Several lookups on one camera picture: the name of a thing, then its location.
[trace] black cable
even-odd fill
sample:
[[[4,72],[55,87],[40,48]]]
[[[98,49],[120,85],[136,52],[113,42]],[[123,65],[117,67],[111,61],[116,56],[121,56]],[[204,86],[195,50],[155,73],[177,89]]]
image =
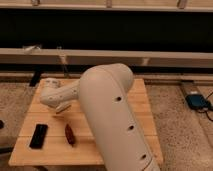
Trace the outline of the black cable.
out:
[[[211,97],[213,95],[213,91],[206,97],[206,101],[210,104],[209,106],[209,110],[213,111],[213,106],[211,105],[211,102],[208,101],[208,98]],[[208,113],[208,110],[205,111],[206,113],[206,117],[211,121],[213,122],[213,119],[209,116],[209,113]]]
[[[208,113],[207,111],[206,111],[205,113],[206,113],[206,117],[207,117],[210,121],[213,122],[213,119],[209,116],[209,113]]]
[[[211,97],[213,95],[213,92],[211,92],[207,97],[206,100],[208,100],[209,97]]]

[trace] black strip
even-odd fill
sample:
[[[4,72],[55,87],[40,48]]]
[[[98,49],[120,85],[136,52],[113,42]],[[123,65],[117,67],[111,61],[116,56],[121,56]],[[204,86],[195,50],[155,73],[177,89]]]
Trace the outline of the black strip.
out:
[[[0,10],[0,48],[213,52],[213,13]]]
[[[83,73],[93,65],[68,65],[70,73]],[[183,68],[183,67],[144,67],[130,66],[134,73],[213,73],[213,68]],[[35,72],[35,82],[39,80],[42,72],[63,72],[61,65],[37,65],[37,64],[0,64],[0,71]]]

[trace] screw hole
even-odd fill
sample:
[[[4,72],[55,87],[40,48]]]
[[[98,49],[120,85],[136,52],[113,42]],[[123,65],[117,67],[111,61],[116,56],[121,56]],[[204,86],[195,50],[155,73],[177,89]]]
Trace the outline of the screw hole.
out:
[[[141,160],[144,160],[146,158],[146,154],[144,154],[142,157],[141,157]]]
[[[119,96],[119,97],[116,97],[116,98],[115,98],[115,101],[116,101],[116,102],[121,101],[121,97],[120,97],[120,96]]]
[[[133,129],[134,129],[134,126],[131,125],[131,126],[129,126],[128,131],[131,131],[131,130],[133,130]]]

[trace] cable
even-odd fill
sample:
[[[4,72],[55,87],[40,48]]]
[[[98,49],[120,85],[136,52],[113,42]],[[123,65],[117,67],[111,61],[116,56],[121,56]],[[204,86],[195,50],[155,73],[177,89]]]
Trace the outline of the cable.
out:
[[[208,100],[213,95],[213,91],[205,98],[206,103],[208,104],[208,108],[203,108],[202,110],[196,110],[198,113],[205,113],[206,117],[208,118],[209,121],[213,122],[213,118],[209,116],[208,111],[213,111],[213,106],[211,105],[211,102]]]
[[[206,97],[206,100],[208,100],[209,97],[213,95],[213,91]]]
[[[209,103],[209,108],[208,108],[208,109],[211,110],[211,111],[213,111],[213,106],[211,105],[211,102],[208,101],[208,98],[211,97],[212,95],[213,95],[213,91],[206,97],[206,101]],[[211,122],[213,122],[213,119],[209,116],[208,110],[205,111],[205,113],[206,113],[206,117],[207,117]]]
[[[209,113],[208,113],[207,111],[206,111],[205,113],[206,113],[206,117],[207,117],[210,121],[213,122],[213,119],[209,116]]]

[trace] speckled floor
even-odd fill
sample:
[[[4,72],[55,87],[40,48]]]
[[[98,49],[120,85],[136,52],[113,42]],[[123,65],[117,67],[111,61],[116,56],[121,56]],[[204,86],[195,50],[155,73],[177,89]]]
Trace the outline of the speckled floor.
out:
[[[146,85],[159,135],[164,164],[162,171],[212,171],[213,123],[203,114],[191,111],[176,85]],[[206,96],[213,86],[200,86]],[[0,147],[13,145],[24,120],[35,88],[28,83],[0,82]],[[9,167],[9,155],[0,156],[0,170],[37,170]],[[49,170],[104,171],[103,167],[53,167]]]

